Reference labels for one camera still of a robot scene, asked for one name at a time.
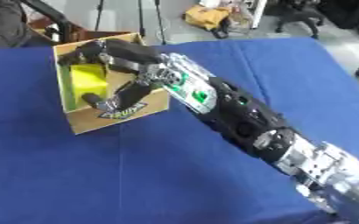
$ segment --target yellow object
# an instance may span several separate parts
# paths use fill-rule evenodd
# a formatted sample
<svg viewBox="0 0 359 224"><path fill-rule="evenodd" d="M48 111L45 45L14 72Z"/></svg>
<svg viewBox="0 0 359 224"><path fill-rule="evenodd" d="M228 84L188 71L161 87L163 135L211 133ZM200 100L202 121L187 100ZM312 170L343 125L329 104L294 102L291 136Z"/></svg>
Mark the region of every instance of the yellow object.
<svg viewBox="0 0 359 224"><path fill-rule="evenodd" d="M87 106L82 100L86 93L92 93L107 98L108 82L101 65L77 65L71 66L72 87L76 108Z"/></svg>
<svg viewBox="0 0 359 224"><path fill-rule="evenodd" d="M219 27L220 22L228 17L231 13L229 7L219 7L209 9L202 5L196 4L185 13L185 21L191 25L197 25L211 31Z"/></svg>

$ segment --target printed logo on box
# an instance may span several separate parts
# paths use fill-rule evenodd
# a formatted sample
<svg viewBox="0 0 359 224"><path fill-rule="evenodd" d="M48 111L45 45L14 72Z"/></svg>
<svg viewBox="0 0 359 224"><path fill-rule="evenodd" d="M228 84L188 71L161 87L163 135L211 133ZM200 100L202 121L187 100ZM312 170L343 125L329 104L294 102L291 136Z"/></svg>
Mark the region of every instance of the printed logo on box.
<svg viewBox="0 0 359 224"><path fill-rule="evenodd" d="M130 118L134 114L136 114L138 111L145 108L147 105L148 104L145 102L138 102L135 105L133 105L132 107L127 108L126 110L123 110L123 111L118 111L115 113L105 112L105 113L99 115L99 118L125 120L125 119Z"/></svg>

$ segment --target robotic forearm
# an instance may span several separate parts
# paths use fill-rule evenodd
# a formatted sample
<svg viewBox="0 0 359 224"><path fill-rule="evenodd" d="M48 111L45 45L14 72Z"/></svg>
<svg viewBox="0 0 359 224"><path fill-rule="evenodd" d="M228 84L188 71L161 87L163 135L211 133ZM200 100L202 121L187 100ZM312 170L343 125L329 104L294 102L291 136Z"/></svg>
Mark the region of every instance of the robotic forearm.
<svg viewBox="0 0 359 224"><path fill-rule="evenodd" d="M359 160L332 144L314 145L250 93L188 57L106 40L89 42L59 63L104 63L137 74L135 81L106 101L93 94L83 96L92 107L106 112L127 109L158 83L224 139L290 176L297 190L318 207L359 223Z"/></svg>

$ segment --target yellow bag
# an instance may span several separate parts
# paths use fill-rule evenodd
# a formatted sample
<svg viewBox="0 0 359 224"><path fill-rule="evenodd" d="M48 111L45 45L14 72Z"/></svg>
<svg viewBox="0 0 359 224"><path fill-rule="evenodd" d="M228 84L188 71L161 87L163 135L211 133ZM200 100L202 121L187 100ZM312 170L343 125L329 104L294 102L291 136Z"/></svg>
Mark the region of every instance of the yellow bag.
<svg viewBox="0 0 359 224"><path fill-rule="evenodd" d="M185 21L191 25L196 25L212 31L221 25L221 21L227 18L231 13L231 8L220 7L209 9L196 4L185 13Z"/></svg>

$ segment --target person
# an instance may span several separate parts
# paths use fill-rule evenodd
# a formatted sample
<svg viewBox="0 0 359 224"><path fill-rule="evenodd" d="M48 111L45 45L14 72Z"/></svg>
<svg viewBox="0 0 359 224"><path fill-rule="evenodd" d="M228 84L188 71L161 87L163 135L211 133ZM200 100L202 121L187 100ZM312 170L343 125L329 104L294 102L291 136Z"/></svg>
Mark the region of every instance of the person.
<svg viewBox="0 0 359 224"><path fill-rule="evenodd" d="M24 45L32 36L18 0L0 0L0 48Z"/></svg>

